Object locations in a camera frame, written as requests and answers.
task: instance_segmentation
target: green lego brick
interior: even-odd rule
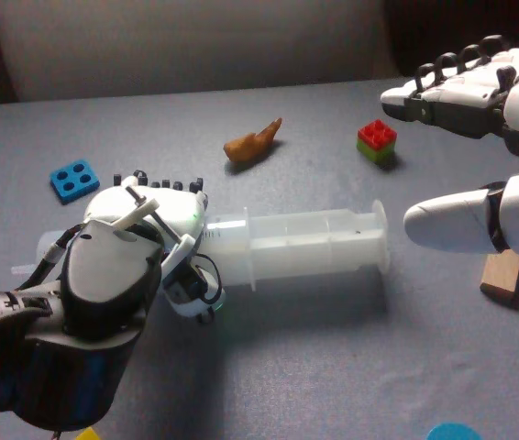
[[[366,144],[363,140],[358,139],[358,150],[363,154],[366,158],[371,160],[374,163],[381,163],[388,159],[394,152],[394,145],[396,141],[394,140],[386,147],[376,151],[371,148],[368,144]]]

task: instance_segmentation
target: red lego brick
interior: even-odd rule
[[[358,138],[375,151],[386,148],[397,137],[396,132],[380,121],[380,119],[367,124],[358,132]]]

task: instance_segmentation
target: robotic hand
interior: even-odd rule
[[[444,68],[448,63],[452,67]],[[489,36],[459,55],[443,54],[435,64],[419,67],[414,80],[384,92],[381,105],[389,116],[469,138],[493,133],[519,156],[519,49]],[[406,212],[404,227],[428,248],[478,253],[511,248],[519,254],[519,175],[419,203]]]
[[[94,424],[113,401],[157,291],[201,320],[224,300],[220,277],[192,263],[202,182],[192,192],[137,184],[131,176],[97,194],[29,279],[0,291],[0,412],[56,432]],[[41,284],[64,255],[60,277]]]

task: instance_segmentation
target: tabletop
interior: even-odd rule
[[[86,159],[101,180],[204,178],[210,214],[292,214],[380,199],[391,268],[229,288],[215,323],[153,303],[109,413],[104,440],[424,439],[436,424],[519,439],[519,309],[480,292],[485,256],[418,247],[403,230],[412,204],[519,173],[501,139],[467,139],[386,116],[380,93],[404,79],[273,89],[0,105],[0,290],[35,257],[45,231],[83,216],[62,206],[52,171]],[[250,167],[223,144],[283,118],[277,148]],[[360,127],[398,132],[380,169],[356,150]],[[0,438],[50,434],[0,413]],[[74,438],[74,433],[62,436]]]

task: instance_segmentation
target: large plastic syringe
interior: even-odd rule
[[[224,286],[249,284],[255,290],[257,280],[351,272],[364,265],[378,265],[384,273],[390,265],[387,230],[379,201],[366,214],[338,209],[249,217],[244,209],[207,216],[198,252],[213,259]],[[62,232],[41,237],[37,262]],[[213,273],[207,260],[198,258],[196,264]]]

